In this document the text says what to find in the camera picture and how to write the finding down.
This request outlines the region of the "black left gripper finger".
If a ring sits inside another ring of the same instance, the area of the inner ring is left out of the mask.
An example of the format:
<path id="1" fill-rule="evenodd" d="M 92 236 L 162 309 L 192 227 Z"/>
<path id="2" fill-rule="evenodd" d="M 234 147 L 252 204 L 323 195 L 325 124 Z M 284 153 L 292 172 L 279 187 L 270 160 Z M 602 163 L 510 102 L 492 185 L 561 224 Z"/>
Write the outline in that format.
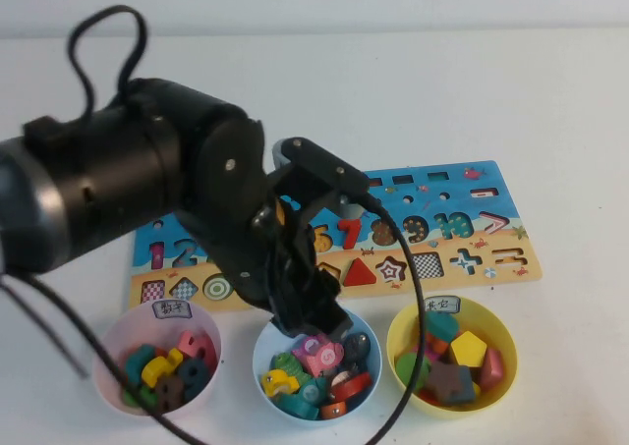
<path id="1" fill-rule="evenodd" d="M 315 336 L 322 334 L 331 341 L 340 341 L 353 327 L 346 310 L 336 301 L 312 307 L 306 314 L 303 333 Z"/>
<path id="2" fill-rule="evenodd" d="M 300 310 L 275 312 L 271 323 L 284 335 L 295 338 L 306 333 L 305 320 Z"/>

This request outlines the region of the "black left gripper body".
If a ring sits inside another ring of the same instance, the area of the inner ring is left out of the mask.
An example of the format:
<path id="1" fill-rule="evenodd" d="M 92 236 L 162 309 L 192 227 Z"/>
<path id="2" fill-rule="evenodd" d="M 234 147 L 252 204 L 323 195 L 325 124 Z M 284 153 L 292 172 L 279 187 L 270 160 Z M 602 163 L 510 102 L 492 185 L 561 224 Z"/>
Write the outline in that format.
<path id="1" fill-rule="evenodd" d="M 243 301 L 276 320 L 338 316 L 339 282 L 316 266 L 312 227 L 276 195 L 215 203 L 215 264 Z"/>

